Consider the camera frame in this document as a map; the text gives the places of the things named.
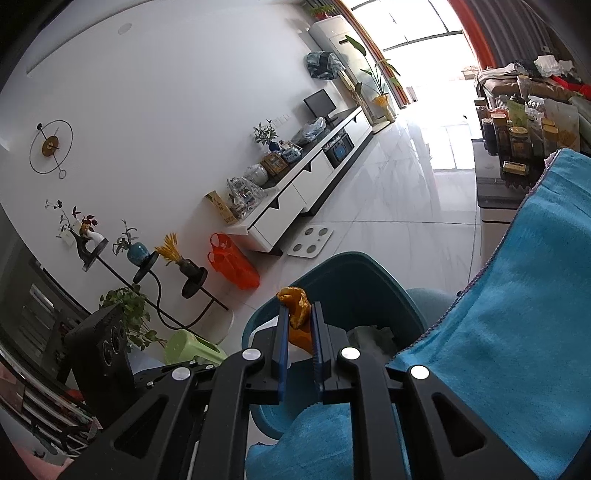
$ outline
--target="cardboard box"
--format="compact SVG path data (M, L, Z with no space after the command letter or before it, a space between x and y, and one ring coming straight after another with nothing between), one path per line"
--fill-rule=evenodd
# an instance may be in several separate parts
M228 208L226 203L215 190L205 195L205 198L215 205L217 211L220 212L220 215L222 215L224 222L226 222L228 225L238 221L238 219L234 216L232 211Z

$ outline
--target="white cabinet drawer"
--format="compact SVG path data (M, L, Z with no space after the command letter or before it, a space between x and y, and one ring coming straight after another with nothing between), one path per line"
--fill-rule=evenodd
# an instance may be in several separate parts
M271 203L254 226L265 240L275 245L304 206L304 200L291 183Z
M304 199L307 206L311 206L320 194L324 182L333 173L333 167L324 152L320 152L314 159L298 173L293 185Z
M363 112L359 112L355 118L345 125L345 131L349 134L354 147L357 147L362 142L361 138L369 129L369 122Z

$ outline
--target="computer monitor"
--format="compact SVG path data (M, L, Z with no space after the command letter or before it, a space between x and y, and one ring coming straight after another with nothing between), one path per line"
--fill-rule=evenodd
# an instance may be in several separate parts
M336 105L330 99L329 94L326 90L322 89L316 92L314 95L310 95L304 99L304 103L308 106L311 112L316 116L323 116L326 120L329 120L329 115L336 110Z

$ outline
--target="bottle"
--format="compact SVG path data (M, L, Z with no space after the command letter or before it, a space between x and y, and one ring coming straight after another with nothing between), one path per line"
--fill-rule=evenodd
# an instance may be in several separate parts
M527 130L530 133L531 154L535 158L544 156L544 139L542 137L542 124L539 120L527 121Z
M482 128L482 121L485 118L489 118L490 113L488 112L488 104L486 103L486 98L480 97L474 100L474 105L476 105L476 114L478 115L478 123L480 124L480 130L482 131L482 138L484 138L484 129Z
M530 78L527 75L518 75L517 86L519 87L519 93L521 94L521 98L525 100L525 103L529 102L531 92Z
M502 113L492 113L491 118L495 125L496 144L499 150L499 157L510 157L511 141L509 140L507 117Z
M485 118L482 120L482 131L484 132L484 147L491 157L499 154L498 147L496 146L496 133L495 126L492 123L492 119Z
M524 127L511 127L511 156L517 160L529 160L531 158L530 135Z
M548 158L558 149L558 129L551 125L544 125L542 133L544 135L544 155Z

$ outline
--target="red fabric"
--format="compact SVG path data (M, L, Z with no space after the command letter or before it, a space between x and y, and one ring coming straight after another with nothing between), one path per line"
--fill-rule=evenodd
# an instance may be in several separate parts
M583 85L579 93L584 95L587 100L591 100L591 85Z
M449 0L449 4L455 10L457 17L462 23L464 35L470 44L481 70L487 67L500 68L504 65L497 65L488 42L482 32L472 10L466 5L465 0Z

